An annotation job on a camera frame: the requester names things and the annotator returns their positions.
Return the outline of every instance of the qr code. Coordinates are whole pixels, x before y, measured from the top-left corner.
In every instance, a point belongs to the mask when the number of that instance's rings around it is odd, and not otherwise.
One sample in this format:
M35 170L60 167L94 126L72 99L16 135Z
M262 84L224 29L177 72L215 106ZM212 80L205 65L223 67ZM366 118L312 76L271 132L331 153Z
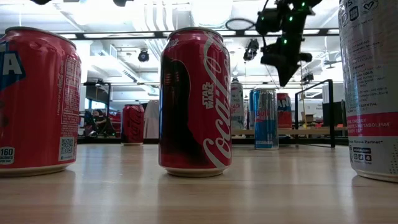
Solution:
M75 150L75 138L62 137L60 139L60 161L73 159L73 152Z

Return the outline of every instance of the wooden table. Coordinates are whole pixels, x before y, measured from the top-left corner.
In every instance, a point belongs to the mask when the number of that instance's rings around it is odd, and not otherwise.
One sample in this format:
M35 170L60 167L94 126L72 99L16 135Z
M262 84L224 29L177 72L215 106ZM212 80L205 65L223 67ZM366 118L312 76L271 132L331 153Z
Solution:
M79 145L65 172L0 179L0 223L398 223L398 185L356 176L347 147L233 154L224 175L187 179L155 145Z

